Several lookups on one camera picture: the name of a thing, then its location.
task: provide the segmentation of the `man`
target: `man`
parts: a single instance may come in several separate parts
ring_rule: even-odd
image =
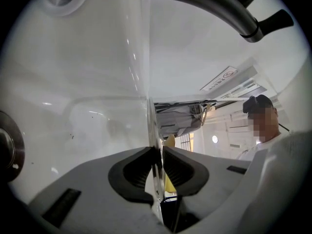
[[[253,127],[253,135],[259,137],[260,143],[242,152],[237,159],[251,161],[257,151],[268,149],[275,142],[288,136],[288,132],[279,131],[277,110],[266,96],[251,96],[244,102],[243,112],[248,113],[248,124]]]

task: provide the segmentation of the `black cap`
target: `black cap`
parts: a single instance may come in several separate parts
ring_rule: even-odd
[[[272,101],[264,96],[259,95],[257,97],[251,96],[247,101],[243,104],[243,112],[246,114],[255,113],[259,108],[268,108],[273,107]]]
[[[264,95],[259,95],[255,98],[258,102],[259,107],[265,108],[265,107],[273,107],[272,101],[264,96]]]

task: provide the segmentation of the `black slot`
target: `black slot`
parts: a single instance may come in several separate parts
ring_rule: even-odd
[[[226,170],[229,170],[238,174],[245,174],[247,171],[246,168],[237,167],[237,166],[229,166]]]
[[[80,194],[81,191],[67,189],[42,217],[59,228]]]

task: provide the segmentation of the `air vent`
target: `air vent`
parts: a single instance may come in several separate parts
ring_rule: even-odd
[[[230,144],[230,147],[240,148],[240,145]]]

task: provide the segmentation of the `yellow object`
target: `yellow object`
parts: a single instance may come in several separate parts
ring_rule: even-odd
[[[176,145],[176,139],[175,139],[174,135],[169,135],[168,138],[164,141],[164,146],[175,147],[175,145]],[[167,191],[169,193],[175,193],[176,192],[176,189],[175,189],[174,185],[171,183],[167,174],[165,177],[165,191]]]

